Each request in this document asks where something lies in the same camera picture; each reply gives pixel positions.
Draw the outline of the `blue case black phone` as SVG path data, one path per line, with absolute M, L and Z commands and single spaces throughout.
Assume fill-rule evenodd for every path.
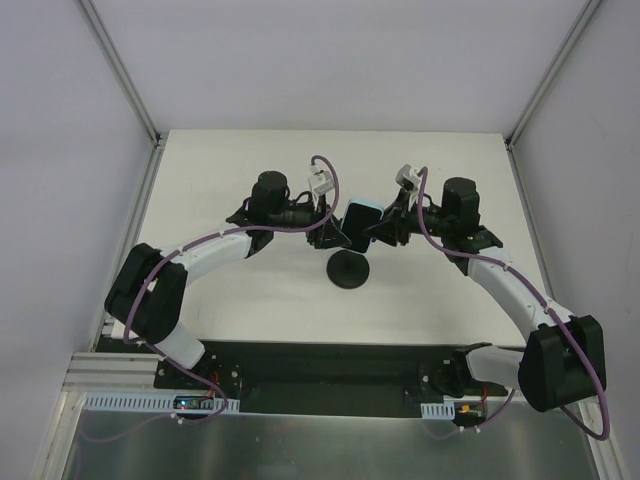
M 363 199 L 351 198 L 347 202 L 341 220 L 341 231 L 350 241 L 348 249 L 364 254 L 367 252 L 371 238 L 364 231 L 377 224 L 384 215 L 384 207 Z

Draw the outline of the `black phone stand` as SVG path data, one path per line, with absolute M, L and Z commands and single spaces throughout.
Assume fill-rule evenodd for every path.
M 340 250 L 329 257 L 326 274 L 335 286 L 345 290 L 356 289 L 369 279 L 370 265 L 364 255 Z

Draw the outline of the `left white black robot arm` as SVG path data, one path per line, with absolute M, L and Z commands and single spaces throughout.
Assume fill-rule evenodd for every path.
M 214 359 L 181 323 L 187 287 L 217 268 L 256 255 L 277 232 L 303 233 L 316 249 L 347 245 L 334 216 L 337 203 L 326 198 L 338 193 L 336 176 L 318 166 L 311 169 L 308 190 L 296 199 L 284 174 L 261 173 L 250 196 L 213 232 L 172 248 L 134 246 L 106 296 L 106 312 L 124 325 L 124 340 L 144 342 L 173 360 L 188 388 L 204 387 Z

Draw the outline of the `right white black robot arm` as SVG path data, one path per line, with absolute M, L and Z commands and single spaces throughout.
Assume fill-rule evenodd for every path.
M 605 402 L 604 334 L 591 316 L 579 317 L 544 295 L 514 264 L 503 243 L 481 223 L 474 181 L 453 177 L 441 202 L 425 195 L 426 173 L 407 167 L 396 176 L 400 191 L 367 236 L 404 246 L 421 234 L 463 275 L 482 287 L 521 334 L 521 350 L 477 343 L 454 352 L 434 375 L 435 387 L 461 397 L 484 383 L 520 391 L 538 412 L 595 397 Z

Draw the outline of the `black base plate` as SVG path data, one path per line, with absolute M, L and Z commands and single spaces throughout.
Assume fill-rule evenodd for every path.
M 153 385 L 202 392 L 214 382 L 252 414 L 418 418 L 439 403 L 435 387 L 459 345 L 367 345 L 208 341 L 199 379 L 165 360 Z

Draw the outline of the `right aluminium frame post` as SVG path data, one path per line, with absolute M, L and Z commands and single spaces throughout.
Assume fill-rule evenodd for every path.
M 511 152 L 522 138 L 535 115 L 541 108 L 546 97 L 550 94 L 554 84 L 559 79 L 565 65 L 582 41 L 589 27 L 595 21 L 604 0 L 588 0 L 584 2 L 576 18 L 572 22 L 568 32 L 564 36 L 557 51 L 538 81 L 535 89 L 525 104 L 513 128 L 505 136 L 505 146 Z

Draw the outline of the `aluminium frame post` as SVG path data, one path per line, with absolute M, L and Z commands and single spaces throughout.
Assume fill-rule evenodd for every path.
M 538 81 L 535 89 L 525 104 L 513 128 L 505 136 L 505 146 L 511 152 L 522 138 L 535 115 L 541 108 L 546 97 L 550 94 L 554 84 L 559 79 L 565 65 L 582 41 L 589 27 L 595 21 L 604 0 L 588 0 L 584 2 L 576 18 L 572 22 L 568 32 L 564 36 L 557 51 Z
M 77 0 L 75 1 L 75 5 L 89 27 L 106 64 L 123 93 L 125 100 L 132 109 L 137 122 L 144 130 L 146 137 L 154 147 L 161 146 L 163 134 L 152 119 L 95 2 L 91 0 Z

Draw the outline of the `aluminium rail right side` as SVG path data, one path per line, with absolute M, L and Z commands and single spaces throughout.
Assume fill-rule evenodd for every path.
M 591 396 L 591 397 L 587 397 L 584 399 L 580 399 L 577 400 L 577 403 L 580 404 L 599 404 L 600 403 L 600 397 L 597 395 Z

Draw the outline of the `aluminium rail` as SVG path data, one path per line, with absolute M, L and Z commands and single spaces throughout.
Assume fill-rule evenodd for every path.
M 591 396 L 591 397 L 587 397 L 584 399 L 580 399 L 577 400 L 577 403 L 580 404 L 599 404 L 600 403 L 600 397 L 597 395 Z
M 72 354 L 62 384 L 65 392 L 153 390 L 159 356 L 144 346 L 112 337 L 108 321 L 84 350 Z

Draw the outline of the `left aluminium frame post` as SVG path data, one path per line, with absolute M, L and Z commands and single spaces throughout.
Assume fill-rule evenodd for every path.
M 161 146 L 163 134 L 152 119 L 95 2 L 91 0 L 77 0 L 75 1 L 75 5 L 89 27 L 106 64 L 123 93 L 125 100 L 132 109 L 137 122 L 144 130 L 146 137 L 154 147 Z

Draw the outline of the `aluminium rail left side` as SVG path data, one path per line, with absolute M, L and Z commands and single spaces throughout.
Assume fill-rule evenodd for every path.
M 153 390 L 159 356 L 144 346 L 112 337 L 108 321 L 84 350 L 72 354 L 62 384 L 65 392 Z

